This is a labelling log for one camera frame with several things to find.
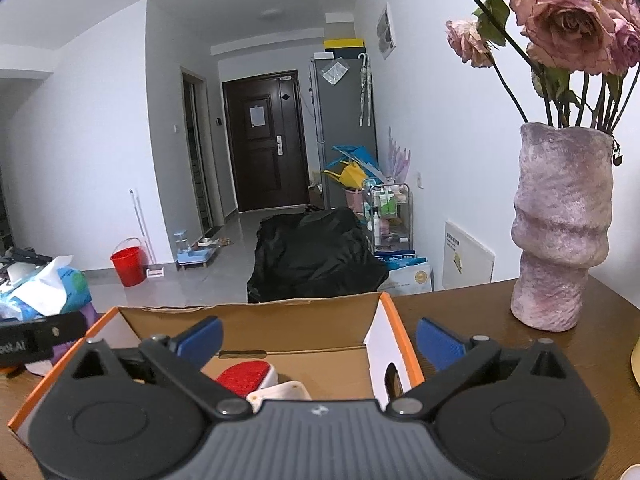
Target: blue gripper pad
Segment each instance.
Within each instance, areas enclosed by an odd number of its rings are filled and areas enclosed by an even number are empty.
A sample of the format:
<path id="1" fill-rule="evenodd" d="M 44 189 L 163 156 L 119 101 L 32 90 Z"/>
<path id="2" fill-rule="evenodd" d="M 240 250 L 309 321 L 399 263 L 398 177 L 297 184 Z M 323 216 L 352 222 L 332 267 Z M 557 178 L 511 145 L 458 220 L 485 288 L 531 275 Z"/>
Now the blue gripper pad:
<path id="1" fill-rule="evenodd" d="M 222 322 L 209 316 L 172 338 L 168 347 L 200 370 L 220 351 L 223 337 Z"/>
<path id="2" fill-rule="evenodd" d="M 415 332 L 418 350 L 439 372 L 460 359 L 466 352 L 460 338 L 423 317 Z"/>

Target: tiled floor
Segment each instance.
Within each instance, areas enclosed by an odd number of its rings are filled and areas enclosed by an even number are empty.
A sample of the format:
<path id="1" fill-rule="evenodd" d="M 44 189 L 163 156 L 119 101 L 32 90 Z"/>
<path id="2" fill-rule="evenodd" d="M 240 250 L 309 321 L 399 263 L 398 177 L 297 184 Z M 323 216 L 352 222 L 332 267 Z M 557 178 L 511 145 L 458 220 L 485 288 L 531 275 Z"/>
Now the tiled floor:
<path id="1" fill-rule="evenodd" d="M 165 266 L 164 278 L 146 279 L 125 288 L 114 273 L 88 276 L 89 288 L 98 312 L 112 306 L 199 306 L 220 303 L 245 303 L 246 282 L 254 270 L 256 233 L 260 220 L 280 213 L 303 209 L 240 213 L 225 225 L 216 237 L 230 238 L 232 245 L 222 247 L 209 266 L 175 272 Z"/>

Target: wooden table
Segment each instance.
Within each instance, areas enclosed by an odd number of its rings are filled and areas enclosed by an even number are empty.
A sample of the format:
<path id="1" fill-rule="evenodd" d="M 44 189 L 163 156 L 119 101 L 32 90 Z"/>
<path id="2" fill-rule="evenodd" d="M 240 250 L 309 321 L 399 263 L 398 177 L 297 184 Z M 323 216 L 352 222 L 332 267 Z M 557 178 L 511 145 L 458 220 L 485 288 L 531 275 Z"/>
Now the wooden table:
<path id="1" fill-rule="evenodd" d="M 484 334 L 505 346 L 528 346 L 544 332 L 530 329 L 509 311 L 513 281 L 492 283 L 420 296 L 395 298 L 398 312 L 413 339 L 422 316 L 429 316 L 463 336 Z M 611 442 L 597 480 L 618 480 L 640 463 L 640 388 L 630 369 L 630 356 L 640 336 L 640 311 L 594 278 L 578 326 L 549 335 L 564 350 L 604 409 Z M 418 356 L 425 375 L 430 365 Z M 23 373 L 0 379 L 0 421 L 4 424 L 38 379 Z M 0 470 L 7 480 L 42 480 L 29 452 L 0 428 Z"/>

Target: red brush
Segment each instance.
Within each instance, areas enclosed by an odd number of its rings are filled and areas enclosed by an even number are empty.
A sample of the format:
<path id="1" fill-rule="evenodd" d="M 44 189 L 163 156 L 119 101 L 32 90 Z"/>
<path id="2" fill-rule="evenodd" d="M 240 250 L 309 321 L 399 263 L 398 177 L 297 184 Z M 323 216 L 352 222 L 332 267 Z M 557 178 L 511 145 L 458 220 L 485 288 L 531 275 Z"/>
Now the red brush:
<path id="1" fill-rule="evenodd" d="M 266 361 L 247 361 L 227 368 L 216 381 L 237 396 L 278 384 L 276 369 Z"/>

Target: door frame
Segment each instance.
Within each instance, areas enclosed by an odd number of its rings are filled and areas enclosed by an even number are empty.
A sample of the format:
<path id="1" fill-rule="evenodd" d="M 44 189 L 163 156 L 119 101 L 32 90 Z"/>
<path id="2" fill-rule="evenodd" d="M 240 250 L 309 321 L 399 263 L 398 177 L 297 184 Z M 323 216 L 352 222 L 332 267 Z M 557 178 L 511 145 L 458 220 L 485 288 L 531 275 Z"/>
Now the door frame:
<path id="1" fill-rule="evenodd" d="M 200 154 L 202 156 L 202 166 L 204 169 L 204 177 L 206 179 L 207 197 L 209 199 L 209 210 L 212 216 L 213 226 L 220 227 L 225 224 L 225 215 L 222 210 L 222 199 L 220 198 L 220 186 L 218 183 L 218 170 L 216 168 L 216 161 L 213 155 L 213 138 L 212 127 L 209 111 L 209 91 L 207 88 L 207 80 L 203 76 L 200 76 L 185 67 L 180 67 L 180 95 L 182 96 L 182 121 L 185 140 L 188 143 L 187 136 L 187 117 L 186 117 L 186 104 L 184 102 L 184 81 L 187 81 L 195 86 L 196 94 L 196 110 L 198 113 L 198 134 L 200 137 Z M 191 175 L 191 181 L 193 184 L 193 196 L 196 197 L 195 183 L 193 183 L 193 174 Z M 196 199 L 196 212 L 198 208 L 198 201 Z"/>
<path id="2" fill-rule="evenodd" d="M 236 158 L 234 155 L 234 144 L 231 133 L 231 122 L 229 120 L 229 106 L 228 106 L 228 92 L 227 88 L 229 83 L 251 83 L 254 81 L 262 81 L 265 79 L 276 79 L 280 77 L 290 76 L 293 80 L 294 99 L 296 100 L 296 116 L 298 118 L 298 137 L 300 138 L 300 157 L 305 168 L 305 189 L 306 189 L 306 202 L 309 202 L 309 186 L 311 180 L 309 178 L 309 163 L 306 158 L 306 139 L 305 139 L 305 123 L 302 118 L 302 98 L 300 96 L 300 80 L 298 78 L 298 70 L 285 70 L 283 72 L 272 72 L 268 74 L 254 75 L 251 77 L 242 77 L 240 79 L 232 79 L 230 81 L 224 81 L 222 83 L 222 97 L 225 105 L 225 130 L 226 141 L 229 146 L 229 157 L 231 160 L 231 173 L 234 181 L 234 190 L 236 192 L 236 202 L 238 202 L 238 178 L 236 176 Z"/>

